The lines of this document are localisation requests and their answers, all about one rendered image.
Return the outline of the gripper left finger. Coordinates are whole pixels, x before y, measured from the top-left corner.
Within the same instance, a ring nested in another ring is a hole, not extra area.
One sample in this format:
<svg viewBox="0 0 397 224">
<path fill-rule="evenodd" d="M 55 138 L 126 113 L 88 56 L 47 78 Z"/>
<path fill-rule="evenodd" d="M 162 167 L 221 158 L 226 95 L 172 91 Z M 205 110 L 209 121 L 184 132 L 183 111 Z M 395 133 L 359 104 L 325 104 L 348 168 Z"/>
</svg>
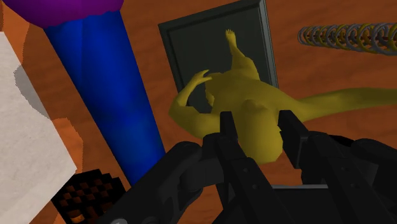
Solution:
<svg viewBox="0 0 397 224">
<path fill-rule="evenodd" d="M 213 184 L 221 185 L 225 203 L 214 224 L 293 224 L 256 162 L 239 146 L 230 112 L 221 113 L 220 127 L 202 146 L 176 144 L 98 224 L 177 224 L 202 189 Z"/>
</svg>

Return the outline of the black lattice box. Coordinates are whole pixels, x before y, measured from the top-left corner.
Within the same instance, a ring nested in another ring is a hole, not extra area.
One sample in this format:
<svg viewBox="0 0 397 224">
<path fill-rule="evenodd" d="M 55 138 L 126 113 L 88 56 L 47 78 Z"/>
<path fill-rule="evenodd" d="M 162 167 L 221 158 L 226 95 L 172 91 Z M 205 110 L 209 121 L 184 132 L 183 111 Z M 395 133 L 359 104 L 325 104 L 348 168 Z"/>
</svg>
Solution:
<svg viewBox="0 0 397 224">
<path fill-rule="evenodd" d="M 120 178 L 95 169 L 73 175 L 51 202 L 66 224 L 95 224 L 124 193 Z"/>
</svg>

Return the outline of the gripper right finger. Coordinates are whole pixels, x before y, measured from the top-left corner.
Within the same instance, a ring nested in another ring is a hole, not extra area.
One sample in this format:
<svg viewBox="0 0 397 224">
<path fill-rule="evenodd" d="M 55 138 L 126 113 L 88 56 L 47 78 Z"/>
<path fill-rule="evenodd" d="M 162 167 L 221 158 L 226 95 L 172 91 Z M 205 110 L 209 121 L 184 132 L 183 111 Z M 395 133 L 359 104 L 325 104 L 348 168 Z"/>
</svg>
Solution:
<svg viewBox="0 0 397 224">
<path fill-rule="evenodd" d="M 325 180 L 344 224 L 397 224 L 351 158 L 328 134 L 311 132 L 292 111 L 279 112 L 283 148 L 295 169 Z"/>
</svg>

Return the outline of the grey and yellow spiral coil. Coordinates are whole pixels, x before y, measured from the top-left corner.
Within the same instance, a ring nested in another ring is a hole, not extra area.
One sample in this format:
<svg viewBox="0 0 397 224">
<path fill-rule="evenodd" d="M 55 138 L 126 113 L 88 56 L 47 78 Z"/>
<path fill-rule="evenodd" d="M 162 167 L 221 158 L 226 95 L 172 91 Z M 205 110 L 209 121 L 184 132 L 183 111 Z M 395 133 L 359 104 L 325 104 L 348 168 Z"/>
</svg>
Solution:
<svg viewBox="0 0 397 224">
<path fill-rule="evenodd" d="M 307 46 L 397 56 L 397 23 L 308 26 L 299 30 L 298 42 Z"/>
</svg>

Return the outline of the yellow dinosaur figure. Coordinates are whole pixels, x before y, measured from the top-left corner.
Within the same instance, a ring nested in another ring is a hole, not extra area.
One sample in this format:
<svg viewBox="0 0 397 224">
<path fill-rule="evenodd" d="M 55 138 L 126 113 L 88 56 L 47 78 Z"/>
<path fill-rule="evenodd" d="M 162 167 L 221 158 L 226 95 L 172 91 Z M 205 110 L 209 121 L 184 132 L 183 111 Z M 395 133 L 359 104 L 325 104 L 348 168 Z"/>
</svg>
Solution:
<svg viewBox="0 0 397 224">
<path fill-rule="evenodd" d="M 294 99 L 260 80 L 254 62 L 237 47 L 235 33 L 226 40 L 232 55 L 230 70 L 196 73 L 174 98 L 169 116 L 194 137 L 220 131 L 220 114 L 232 113 L 238 142 L 257 164 L 275 162 L 283 151 L 278 127 L 281 110 L 301 122 L 357 109 L 397 104 L 397 88 L 347 88 Z"/>
</svg>

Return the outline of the dark grey framed tablet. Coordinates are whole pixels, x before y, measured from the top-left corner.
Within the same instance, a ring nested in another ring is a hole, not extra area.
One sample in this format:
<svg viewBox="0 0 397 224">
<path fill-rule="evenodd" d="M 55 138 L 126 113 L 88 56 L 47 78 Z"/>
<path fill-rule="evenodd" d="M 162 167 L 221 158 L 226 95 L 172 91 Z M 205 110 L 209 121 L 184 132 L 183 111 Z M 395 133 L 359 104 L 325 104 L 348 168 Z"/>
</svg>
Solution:
<svg viewBox="0 0 397 224">
<path fill-rule="evenodd" d="M 253 59 L 260 80 L 278 86 L 265 0 L 239 0 L 164 22 L 158 28 L 178 91 L 199 71 L 230 69 L 228 29 L 235 32 L 243 54 Z"/>
</svg>

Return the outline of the blue vase with purple top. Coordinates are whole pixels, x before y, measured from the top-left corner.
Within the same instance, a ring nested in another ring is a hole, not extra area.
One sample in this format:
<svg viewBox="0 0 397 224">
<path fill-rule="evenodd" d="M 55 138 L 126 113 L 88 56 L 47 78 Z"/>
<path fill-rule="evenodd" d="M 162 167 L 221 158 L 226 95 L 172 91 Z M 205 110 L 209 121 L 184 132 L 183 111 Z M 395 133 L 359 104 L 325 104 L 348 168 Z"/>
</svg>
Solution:
<svg viewBox="0 0 397 224">
<path fill-rule="evenodd" d="M 164 155 L 120 13 L 124 0 L 3 0 L 42 28 L 130 185 Z"/>
</svg>

